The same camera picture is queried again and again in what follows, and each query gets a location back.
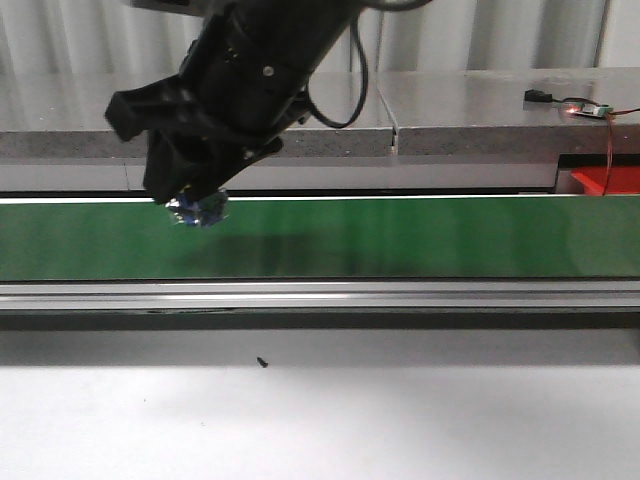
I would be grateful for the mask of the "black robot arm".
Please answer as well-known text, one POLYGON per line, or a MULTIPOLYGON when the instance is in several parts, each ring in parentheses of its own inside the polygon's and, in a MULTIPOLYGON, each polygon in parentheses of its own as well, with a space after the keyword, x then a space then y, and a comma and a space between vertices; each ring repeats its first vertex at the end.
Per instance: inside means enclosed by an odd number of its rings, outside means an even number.
POLYGON ((213 9, 177 74, 114 93, 105 118, 118 138, 147 135, 143 187, 151 198, 213 194, 278 153, 281 133, 308 116, 350 126, 364 107, 368 72, 343 122, 320 112, 308 83, 343 31, 361 42, 362 10, 355 1, 229 1, 213 9))

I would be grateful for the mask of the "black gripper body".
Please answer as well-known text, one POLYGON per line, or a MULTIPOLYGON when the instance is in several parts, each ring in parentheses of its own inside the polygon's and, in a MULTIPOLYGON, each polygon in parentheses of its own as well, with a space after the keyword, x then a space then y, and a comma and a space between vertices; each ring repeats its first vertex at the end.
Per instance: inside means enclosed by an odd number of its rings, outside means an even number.
POLYGON ((105 118, 130 141, 149 130, 207 142, 266 145, 305 108, 313 73, 310 9, 208 9, 178 72, 113 94, 105 118))

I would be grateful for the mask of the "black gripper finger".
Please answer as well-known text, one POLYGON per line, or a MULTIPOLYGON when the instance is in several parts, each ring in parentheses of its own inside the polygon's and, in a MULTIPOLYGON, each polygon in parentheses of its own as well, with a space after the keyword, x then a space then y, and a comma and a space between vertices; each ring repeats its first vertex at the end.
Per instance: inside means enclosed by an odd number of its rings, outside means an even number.
POLYGON ((157 204, 171 200, 200 171, 200 140, 178 133, 149 130, 143 187, 157 204))
POLYGON ((242 170, 275 155, 282 148, 283 141, 279 137, 259 147, 208 141, 205 150, 208 156, 200 171, 188 182, 187 198, 201 200, 216 193, 242 170))

